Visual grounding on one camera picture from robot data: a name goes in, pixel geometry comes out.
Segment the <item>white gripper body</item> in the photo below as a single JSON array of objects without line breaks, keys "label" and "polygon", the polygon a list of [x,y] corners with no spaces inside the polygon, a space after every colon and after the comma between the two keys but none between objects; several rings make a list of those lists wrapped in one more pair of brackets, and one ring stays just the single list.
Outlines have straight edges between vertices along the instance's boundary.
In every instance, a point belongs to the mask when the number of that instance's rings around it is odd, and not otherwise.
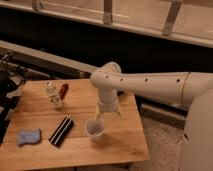
[{"label": "white gripper body", "polygon": [[100,112],[115,112],[118,109],[118,96],[116,90],[98,90],[98,109]]}]

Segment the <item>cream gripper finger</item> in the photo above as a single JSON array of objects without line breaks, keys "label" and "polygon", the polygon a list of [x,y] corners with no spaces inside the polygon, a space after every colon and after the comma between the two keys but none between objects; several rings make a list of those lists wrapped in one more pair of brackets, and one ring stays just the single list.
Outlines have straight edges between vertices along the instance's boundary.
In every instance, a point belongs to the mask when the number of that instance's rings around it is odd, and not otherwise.
[{"label": "cream gripper finger", "polygon": [[114,113],[117,114],[119,117],[122,117],[122,112],[120,109],[115,110]]},{"label": "cream gripper finger", "polygon": [[96,110],[95,119],[96,120],[100,120],[101,119],[101,112],[99,111],[99,109]]}]

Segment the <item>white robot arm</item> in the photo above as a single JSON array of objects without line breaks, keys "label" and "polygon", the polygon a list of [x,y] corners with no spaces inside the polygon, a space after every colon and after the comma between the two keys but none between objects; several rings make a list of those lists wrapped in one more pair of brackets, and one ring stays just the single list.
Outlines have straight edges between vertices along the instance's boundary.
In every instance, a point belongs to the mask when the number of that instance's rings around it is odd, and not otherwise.
[{"label": "white robot arm", "polygon": [[119,91],[187,108],[179,171],[213,171],[213,73],[125,74],[117,63],[109,62],[90,80],[98,89],[100,113],[119,110]]}]

